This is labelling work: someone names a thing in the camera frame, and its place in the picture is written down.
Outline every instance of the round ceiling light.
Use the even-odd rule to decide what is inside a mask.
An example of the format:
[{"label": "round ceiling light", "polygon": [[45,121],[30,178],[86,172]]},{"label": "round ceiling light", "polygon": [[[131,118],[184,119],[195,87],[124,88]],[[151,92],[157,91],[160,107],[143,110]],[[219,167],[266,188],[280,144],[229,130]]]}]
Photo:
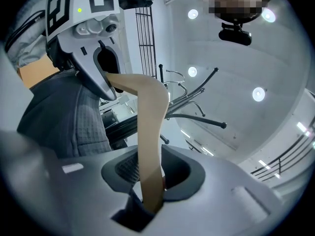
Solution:
[{"label": "round ceiling light", "polygon": [[195,19],[196,17],[198,17],[198,11],[195,10],[195,9],[190,10],[190,11],[188,12],[188,17],[189,17],[190,19]]},{"label": "round ceiling light", "polygon": [[275,14],[270,9],[264,8],[261,15],[264,18],[264,20],[266,20],[269,23],[273,23],[276,20]]},{"label": "round ceiling light", "polygon": [[196,67],[190,67],[189,69],[188,69],[188,74],[189,74],[189,76],[191,76],[191,77],[195,77],[196,75],[197,75],[197,69],[196,69]]},{"label": "round ceiling light", "polygon": [[265,98],[265,90],[262,88],[255,88],[252,92],[252,97],[255,101],[262,101]]}]

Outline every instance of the beige strap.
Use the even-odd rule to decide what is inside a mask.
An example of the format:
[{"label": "beige strap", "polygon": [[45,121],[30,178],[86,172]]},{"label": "beige strap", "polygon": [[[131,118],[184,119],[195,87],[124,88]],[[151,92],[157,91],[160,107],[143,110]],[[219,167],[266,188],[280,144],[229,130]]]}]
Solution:
[{"label": "beige strap", "polygon": [[144,207],[157,213],[162,207],[163,181],[159,136],[168,108],[168,93],[158,80],[141,74],[106,74],[115,88],[138,95],[138,160]]}]

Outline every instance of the security camera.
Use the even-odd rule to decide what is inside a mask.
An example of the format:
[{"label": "security camera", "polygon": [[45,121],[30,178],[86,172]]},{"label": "security camera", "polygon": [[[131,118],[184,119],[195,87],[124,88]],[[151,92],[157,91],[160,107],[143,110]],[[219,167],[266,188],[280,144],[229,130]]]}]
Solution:
[{"label": "security camera", "polygon": [[227,25],[222,23],[223,30],[219,33],[221,40],[249,46],[252,43],[252,34],[242,30],[243,24]]}]

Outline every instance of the gray fabric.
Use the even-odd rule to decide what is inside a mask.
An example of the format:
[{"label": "gray fabric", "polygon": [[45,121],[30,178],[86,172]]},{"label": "gray fabric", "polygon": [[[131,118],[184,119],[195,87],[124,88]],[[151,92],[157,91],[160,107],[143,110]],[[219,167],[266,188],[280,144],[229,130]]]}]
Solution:
[{"label": "gray fabric", "polygon": [[53,149],[58,158],[111,150],[99,113],[99,97],[80,83],[74,70],[51,76],[31,91],[34,98],[18,132]]}]

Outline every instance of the white ceiling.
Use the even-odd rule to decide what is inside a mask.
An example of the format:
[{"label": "white ceiling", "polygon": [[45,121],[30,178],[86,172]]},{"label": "white ceiling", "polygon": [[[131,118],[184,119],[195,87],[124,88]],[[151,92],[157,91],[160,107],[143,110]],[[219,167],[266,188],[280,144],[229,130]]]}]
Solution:
[{"label": "white ceiling", "polygon": [[[172,17],[173,65],[187,75],[189,91],[198,87],[215,67],[219,72],[206,85],[206,92],[195,98],[206,117],[225,121],[228,127],[205,125],[223,143],[229,144],[246,159],[281,126],[305,88],[311,65],[311,51],[296,16],[285,0],[272,0],[269,8],[277,19],[274,23],[262,17],[245,24],[252,33],[249,47],[222,41],[220,19],[204,13],[202,0],[176,0],[169,5]],[[197,9],[199,16],[190,20],[187,13]],[[196,77],[188,76],[190,66],[198,69]],[[267,89],[266,98],[255,102],[252,91]],[[174,89],[174,94],[182,91]],[[200,113],[191,105],[183,113]],[[199,141],[208,141],[210,133],[200,135],[200,127],[187,130]]]}]

